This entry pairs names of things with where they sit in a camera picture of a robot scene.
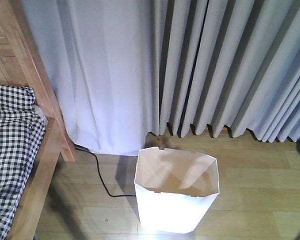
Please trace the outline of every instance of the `power cord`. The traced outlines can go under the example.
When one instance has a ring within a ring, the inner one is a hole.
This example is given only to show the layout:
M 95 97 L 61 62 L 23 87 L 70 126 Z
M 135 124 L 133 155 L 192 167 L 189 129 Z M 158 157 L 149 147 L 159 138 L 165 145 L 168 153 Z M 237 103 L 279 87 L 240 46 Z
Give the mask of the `power cord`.
M 100 173 L 100 166 L 99 166 L 99 160 L 98 160 L 97 156 L 96 156 L 95 154 L 93 154 L 92 152 L 90 152 L 88 149 L 82 148 L 82 147 L 80 147 L 80 146 L 78 146 L 78 145 L 75 146 L 75 149 L 77 149 L 78 151 L 85 152 L 85 153 L 88 153 L 88 154 L 91 154 L 92 156 L 94 156 L 94 158 L 95 158 L 95 160 L 96 160 L 96 168 L 97 168 L 97 170 L 98 170 L 98 174 L 99 174 L 101 183 L 102 183 L 104 189 L 106 190 L 106 193 L 107 193 L 110 197 L 112 197 L 112 198 L 119 198 L 119 197 L 136 197 L 136 195 L 132 195 L 132 194 L 112 195 L 112 194 L 109 192 L 109 190 L 108 190 L 108 188 L 107 188 L 107 186 L 106 186 L 106 184 L 105 184 L 105 182 L 104 182 L 104 180 L 103 180 L 103 178 L 102 178 L 102 176 L 101 176 L 101 173 Z

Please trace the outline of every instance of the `wooden floor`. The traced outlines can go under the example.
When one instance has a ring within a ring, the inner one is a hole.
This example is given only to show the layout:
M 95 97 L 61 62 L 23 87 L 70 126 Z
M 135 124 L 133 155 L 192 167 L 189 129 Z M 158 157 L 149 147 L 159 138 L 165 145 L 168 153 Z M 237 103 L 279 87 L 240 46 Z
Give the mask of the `wooden floor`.
M 79 152 L 59 161 L 37 227 L 40 240 L 292 240 L 300 232 L 300 156 L 296 144 L 264 143 L 247 131 L 229 138 L 208 131 L 184 138 L 147 136 L 148 146 L 205 152 L 218 159 L 220 195 L 194 232 L 151 231 L 138 220 L 136 199 L 112 198 L 95 159 Z M 113 194 L 134 194 L 136 157 L 98 155 Z

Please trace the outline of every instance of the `curtain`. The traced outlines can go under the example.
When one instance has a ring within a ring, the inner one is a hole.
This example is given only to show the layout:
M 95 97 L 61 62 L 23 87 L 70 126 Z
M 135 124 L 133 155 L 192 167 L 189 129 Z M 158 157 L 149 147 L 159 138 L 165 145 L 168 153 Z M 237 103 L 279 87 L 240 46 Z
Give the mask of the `curtain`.
M 300 0 L 22 0 L 70 138 L 136 155 L 167 123 L 300 139 Z

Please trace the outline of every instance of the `black and white checkered fabric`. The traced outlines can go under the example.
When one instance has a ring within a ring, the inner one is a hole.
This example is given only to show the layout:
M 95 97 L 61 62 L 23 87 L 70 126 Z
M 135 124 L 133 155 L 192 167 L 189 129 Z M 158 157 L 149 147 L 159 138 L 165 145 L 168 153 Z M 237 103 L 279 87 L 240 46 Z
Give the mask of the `black and white checkered fabric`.
M 45 134 L 30 87 L 0 86 L 0 240 L 6 239 Z

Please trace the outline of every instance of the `wooden bed frame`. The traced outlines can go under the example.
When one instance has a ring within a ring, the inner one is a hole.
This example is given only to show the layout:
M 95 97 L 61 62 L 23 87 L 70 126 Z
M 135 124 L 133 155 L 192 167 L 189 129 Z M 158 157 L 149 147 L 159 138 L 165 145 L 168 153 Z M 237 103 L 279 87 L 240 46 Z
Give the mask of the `wooden bed frame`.
M 49 119 L 7 240 L 32 240 L 58 156 L 75 160 L 63 116 L 19 0 L 0 0 L 0 85 L 29 86 Z

